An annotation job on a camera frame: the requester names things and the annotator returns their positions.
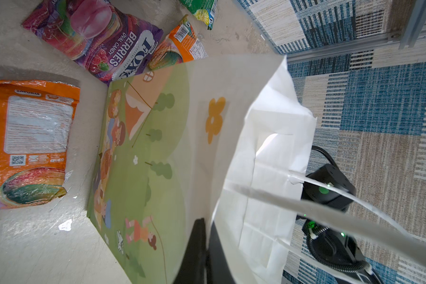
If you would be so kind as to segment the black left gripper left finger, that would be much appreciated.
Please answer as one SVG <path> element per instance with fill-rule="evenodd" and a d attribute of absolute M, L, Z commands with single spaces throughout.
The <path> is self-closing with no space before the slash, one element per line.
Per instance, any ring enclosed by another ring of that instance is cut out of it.
<path fill-rule="evenodd" d="M 194 222 L 191 235 L 174 284 L 203 284 L 207 258 L 207 235 L 205 220 Z"/>

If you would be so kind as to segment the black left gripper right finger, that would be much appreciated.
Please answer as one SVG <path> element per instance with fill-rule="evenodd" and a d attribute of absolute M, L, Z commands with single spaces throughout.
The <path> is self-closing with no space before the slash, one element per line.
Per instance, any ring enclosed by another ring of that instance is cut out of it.
<path fill-rule="evenodd" d="M 235 284 L 215 223 L 211 226 L 208 242 L 207 284 Z"/>

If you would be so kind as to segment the white paper bag with print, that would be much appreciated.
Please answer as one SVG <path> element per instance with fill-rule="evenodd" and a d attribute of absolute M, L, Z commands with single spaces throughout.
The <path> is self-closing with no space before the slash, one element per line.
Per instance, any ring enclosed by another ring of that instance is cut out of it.
<path fill-rule="evenodd" d="M 206 58 L 116 80 L 108 90 L 88 217 L 134 284 L 173 284 L 195 220 L 215 223 L 238 284 L 278 284 L 314 131 L 285 58 Z M 349 234 L 426 268 L 426 244 L 351 218 Z"/>

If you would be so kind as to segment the small orange snack bag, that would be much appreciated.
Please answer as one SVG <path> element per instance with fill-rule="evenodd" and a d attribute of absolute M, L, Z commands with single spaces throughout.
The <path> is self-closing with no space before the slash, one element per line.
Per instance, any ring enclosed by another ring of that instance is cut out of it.
<path fill-rule="evenodd" d="M 158 45 L 150 60 L 149 69 L 154 71 L 207 57 L 207 52 L 190 24 L 188 15 L 185 15 Z"/>

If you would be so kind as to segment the green snack bag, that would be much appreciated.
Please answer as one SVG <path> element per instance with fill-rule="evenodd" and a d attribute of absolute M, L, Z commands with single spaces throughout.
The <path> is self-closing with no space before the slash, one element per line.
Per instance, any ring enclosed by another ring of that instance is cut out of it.
<path fill-rule="evenodd" d="M 217 0 L 180 0 L 180 3 L 208 30 L 213 29 L 216 19 Z"/>

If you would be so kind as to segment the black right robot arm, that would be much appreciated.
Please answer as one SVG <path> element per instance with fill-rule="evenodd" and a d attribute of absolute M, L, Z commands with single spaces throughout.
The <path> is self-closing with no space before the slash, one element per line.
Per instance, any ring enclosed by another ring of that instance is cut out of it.
<path fill-rule="evenodd" d="M 308 251 L 314 260 L 336 274 L 340 284 L 381 284 L 383 280 L 345 228 L 351 223 L 344 214 L 356 199 L 355 186 L 326 150 L 318 146 L 312 146 L 312 150 L 321 153 L 328 163 L 300 178 L 304 181 L 302 203 L 316 210 L 297 216 L 305 220 L 302 231 Z"/>

